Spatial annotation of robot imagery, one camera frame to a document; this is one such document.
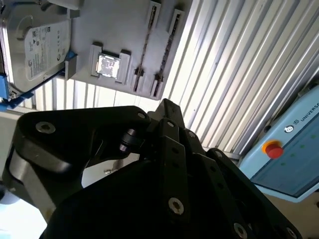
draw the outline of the silver metal part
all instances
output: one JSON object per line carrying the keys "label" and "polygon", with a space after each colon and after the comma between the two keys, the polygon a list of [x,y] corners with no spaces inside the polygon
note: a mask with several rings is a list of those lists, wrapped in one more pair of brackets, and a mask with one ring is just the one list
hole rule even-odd
{"label": "silver metal part", "polygon": [[35,125],[36,130],[41,133],[52,134],[55,132],[55,127],[49,122],[39,122]]}
{"label": "silver metal part", "polygon": [[175,214],[182,215],[184,213],[184,205],[177,198],[170,198],[168,206]]}
{"label": "silver metal part", "polygon": [[240,238],[242,238],[242,239],[247,239],[248,238],[246,230],[239,223],[234,223],[234,229],[235,229],[235,232],[237,233],[237,235]]}
{"label": "silver metal part", "polygon": [[99,54],[96,72],[101,76],[117,79],[120,62],[119,58],[101,53]]}
{"label": "silver metal part", "polygon": [[128,152],[129,151],[129,148],[123,144],[120,144],[120,151],[122,152]]}
{"label": "silver metal part", "polygon": [[171,122],[167,122],[167,124],[169,125],[169,126],[171,126],[171,127],[174,127],[174,124],[173,123],[171,123]]}
{"label": "silver metal part", "polygon": [[129,135],[131,135],[131,136],[135,136],[136,135],[136,130],[135,129],[129,129],[128,131],[127,131],[127,133],[129,134]]}
{"label": "silver metal part", "polygon": [[119,74],[115,82],[125,84],[130,63],[131,63],[131,56],[129,54],[121,52],[120,60],[121,62],[120,62]]}
{"label": "silver metal part", "polygon": [[77,56],[65,61],[65,79],[71,79],[76,73]]}
{"label": "silver metal part", "polygon": [[102,47],[96,44],[92,44],[90,48],[89,62],[91,64],[91,76],[99,77],[97,73],[97,65],[99,61],[99,55],[102,53]]}
{"label": "silver metal part", "polygon": [[9,165],[9,171],[13,177],[22,181],[27,173],[29,166],[30,164],[27,161],[21,160],[16,151],[13,152]]}
{"label": "silver metal part", "polygon": [[34,169],[26,160],[21,158],[16,151],[13,152],[9,171],[13,177],[24,184],[30,198],[48,222],[56,209],[56,205],[48,195]]}
{"label": "silver metal part", "polygon": [[43,168],[41,165],[46,165],[46,170],[40,169],[39,167],[33,168],[28,161],[23,159],[14,150],[8,167],[9,173],[13,176],[11,180],[22,182],[24,189],[21,188],[21,183],[19,183],[19,191],[14,188],[11,192],[20,195],[24,200],[28,198],[31,199],[32,202],[30,203],[33,203],[33,205],[40,210],[44,219],[48,222],[59,203],[82,189],[81,176],[63,182],[51,180],[48,178],[47,170],[52,173],[54,173],[54,171],[48,169],[52,168],[50,166],[50,160],[47,160],[49,157],[40,156],[39,158],[42,160],[42,163],[37,164],[40,168]]}
{"label": "silver metal part", "polygon": [[289,232],[289,234],[290,234],[294,239],[297,239],[297,235],[294,233],[293,230],[291,230],[290,228],[287,228],[287,231]]}
{"label": "silver metal part", "polygon": [[[0,18],[0,41],[4,71],[10,84],[10,93],[14,92],[11,94],[12,96],[18,97],[64,68],[63,56],[66,56],[70,47],[71,22],[67,20],[66,15],[58,14],[56,6],[42,10],[41,6],[37,4],[6,4]],[[48,44],[51,44],[48,40],[58,37],[58,33],[55,32],[58,27],[54,29],[52,27],[50,33],[44,33],[44,28],[37,27],[63,21],[66,21],[66,32],[64,33],[69,40],[61,38],[61,46],[62,42],[63,47],[64,44],[68,46],[60,53],[53,53],[47,50]],[[55,59],[59,59],[59,61],[56,60],[55,64],[51,61],[51,57],[56,57]]]}

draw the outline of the gray surface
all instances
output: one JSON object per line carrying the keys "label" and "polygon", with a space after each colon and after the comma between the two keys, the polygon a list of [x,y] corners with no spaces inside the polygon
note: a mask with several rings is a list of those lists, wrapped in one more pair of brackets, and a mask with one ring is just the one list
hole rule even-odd
{"label": "gray surface", "polygon": [[42,11],[38,5],[13,6],[6,4],[1,15],[0,40],[4,58],[4,71],[7,74],[7,80],[12,84],[9,91],[16,92],[16,96],[31,90],[64,67],[64,63],[61,63],[32,81],[29,81],[26,77],[25,35],[31,27],[39,27],[67,19],[66,15],[57,14],[56,11],[57,9],[54,7]]}
{"label": "gray surface", "polygon": [[16,120],[0,117],[0,178],[11,146]]}
{"label": "gray surface", "polygon": [[[81,8],[80,17],[72,22],[71,49],[79,54],[77,74],[74,80],[97,86],[116,89],[139,96],[160,99],[163,87],[157,97],[151,97],[154,76],[160,70],[162,58],[169,37],[169,28],[173,18],[174,7],[182,7],[185,12],[190,8],[191,0],[163,0],[157,22],[154,23],[143,61],[144,75],[140,78],[137,92],[134,87],[134,70],[139,66],[143,45],[148,29],[149,0],[87,0]],[[178,26],[172,48],[164,71],[164,84],[167,81],[181,37],[186,15]],[[131,62],[126,79],[120,84],[114,78],[91,76],[91,63],[88,62],[90,46],[94,42],[103,45],[103,50],[119,55],[122,50],[131,53]]]}

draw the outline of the screw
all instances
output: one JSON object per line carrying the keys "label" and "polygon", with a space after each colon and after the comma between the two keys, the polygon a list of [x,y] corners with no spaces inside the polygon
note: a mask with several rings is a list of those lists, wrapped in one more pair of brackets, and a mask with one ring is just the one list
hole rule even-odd
{"label": "screw", "polygon": [[171,123],[171,122],[167,122],[167,124],[169,125],[169,126],[171,126],[171,127],[174,127],[174,124],[173,123]]}
{"label": "screw", "polygon": [[290,228],[287,228],[287,231],[289,232],[289,234],[290,234],[294,239],[297,239],[297,235],[294,233],[293,230],[291,230]]}
{"label": "screw", "polygon": [[55,127],[49,122],[39,122],[35,125],[35,128],[40,133],[52,134],[55,132]]}
{"label": "screw", "polygon": [[138,113],[138,116],[141,117],[142,119],[145,119],[145,115],[142,113]]}
{"label": "screw", "polygon": [[190,136],[191,138],[195,138],[195,137],[196,137],[196,135],[195,135],[192,131],[189,131],[188,134],[189,134],[189,136]]}
{"label": "screw", "polygon": [[169,208],[178,215],[182,215],[184,213],[184,205],[177,198],[170,198],[168,201]]}
{"label": "screw", "polygon": [[235,229],[235,232],[237,233],[237,235],[240,238],[242,238],[242,239],[247,239],[248,238],[246,230],[239,223],[234,223],[234,229]]}
{"label": "screw", "polygon": [[216,153],[216,155],[217,155],[219,158],[222,158],[222,157],[223,157],[223,155],[222,155],[220,152],[215,151],[215,153]]}

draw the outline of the light blue panel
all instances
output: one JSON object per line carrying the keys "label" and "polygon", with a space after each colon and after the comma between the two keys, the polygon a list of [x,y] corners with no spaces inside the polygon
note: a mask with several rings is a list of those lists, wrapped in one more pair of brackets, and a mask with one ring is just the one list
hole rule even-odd
{"label": "light blue panel", "polygon": [[251,181],[292,197],[300,197],[319,181],[319,115],[269,161]]}
{"label": "light blue panel", "polygon": [[[287,126],[293,126],[290,133]],[[262,152],[269,140],[282,143],[278,159]],[[240,169],[263,193],[299,202],[319,188],[319,86],[295,102],[249,151]]]}

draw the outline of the white sticker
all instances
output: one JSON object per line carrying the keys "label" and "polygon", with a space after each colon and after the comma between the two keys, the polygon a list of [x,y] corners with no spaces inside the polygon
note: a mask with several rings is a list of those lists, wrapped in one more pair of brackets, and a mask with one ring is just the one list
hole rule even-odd
{"label": "white sticker", "polygon": [[29,81],[46,73],[65,60],[70,48],[70,22],[35,27],[25,41],[25,67]]}

